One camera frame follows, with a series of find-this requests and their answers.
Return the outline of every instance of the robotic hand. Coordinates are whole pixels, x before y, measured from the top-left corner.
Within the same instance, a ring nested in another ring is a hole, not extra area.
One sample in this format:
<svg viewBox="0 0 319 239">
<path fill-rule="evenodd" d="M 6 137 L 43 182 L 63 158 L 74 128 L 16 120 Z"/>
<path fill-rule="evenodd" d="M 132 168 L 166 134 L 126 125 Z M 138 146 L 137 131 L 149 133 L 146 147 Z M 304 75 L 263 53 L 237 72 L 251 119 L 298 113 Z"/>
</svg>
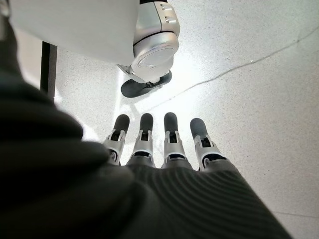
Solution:
<svg viewBox="0 0 319 239">
<path fill-rule="evenodd" d="M 104 145 L 111 152 L 109 163 L 120 165 L 121 154 L 125 144 L 125 136 L 129 128 L 130 119 L 127 115 L 118 116 L 114 129 L 104 141 Z M 174 113 L 167 113 L 164 117 L 164 163 L 162 168 L 184 167 L 192 169 L 189 164 L 182 141 L 178 133 L 177 117 Z M 209 172 L 214 170 L 218 162 L 231 166 L 216 144 L 210 139 L 203 120 L 195 118 L 190 122 L 190 129 L 195 143 L 195 151 L 199 163 L 199 170 Z M 153 117 L 144 114 L 141 117 L 140 131 L 128 165 L 139 164 L 155 167 L 153 158 Z"/>
</svg>

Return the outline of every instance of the ribbed fabric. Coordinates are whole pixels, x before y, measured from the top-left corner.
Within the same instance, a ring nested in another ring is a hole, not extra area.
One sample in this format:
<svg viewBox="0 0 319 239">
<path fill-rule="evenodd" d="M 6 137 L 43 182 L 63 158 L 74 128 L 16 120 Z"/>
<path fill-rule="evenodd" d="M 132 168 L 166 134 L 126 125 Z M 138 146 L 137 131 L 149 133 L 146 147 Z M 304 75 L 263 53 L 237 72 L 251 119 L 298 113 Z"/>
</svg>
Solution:
<svg viewBox="0 0 319 239">
<path fill-rule="evenodd" d="M 290 238 L 236 171 L 130 168 L 157 194 L 177 238 Z"/>
</svg>

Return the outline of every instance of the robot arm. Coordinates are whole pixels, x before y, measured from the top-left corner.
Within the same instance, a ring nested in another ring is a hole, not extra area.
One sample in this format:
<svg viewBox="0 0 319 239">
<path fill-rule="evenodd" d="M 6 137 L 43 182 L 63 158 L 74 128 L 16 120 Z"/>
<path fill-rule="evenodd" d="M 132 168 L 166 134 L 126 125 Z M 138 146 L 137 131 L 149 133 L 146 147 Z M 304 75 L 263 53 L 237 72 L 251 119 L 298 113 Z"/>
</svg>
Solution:
<svg viewBox="0 0 319 239">
<path fill-rule="evenodd" d="M 179 23 L 165 0 L 10 0 L 11 21 L 43 41 L 115 63 L 132 98 L 171 79 Z"/>
<path fill-rule="evenodd" d="M 134 35 L 134 60 L 118 65 L 132 79 L 121 88 L 132 98 L 148 93 L 171 80 L 170 68 L 178 50 L 179 23 L 173 7 L 163 1 L 140 4 Z"/>
</svg>

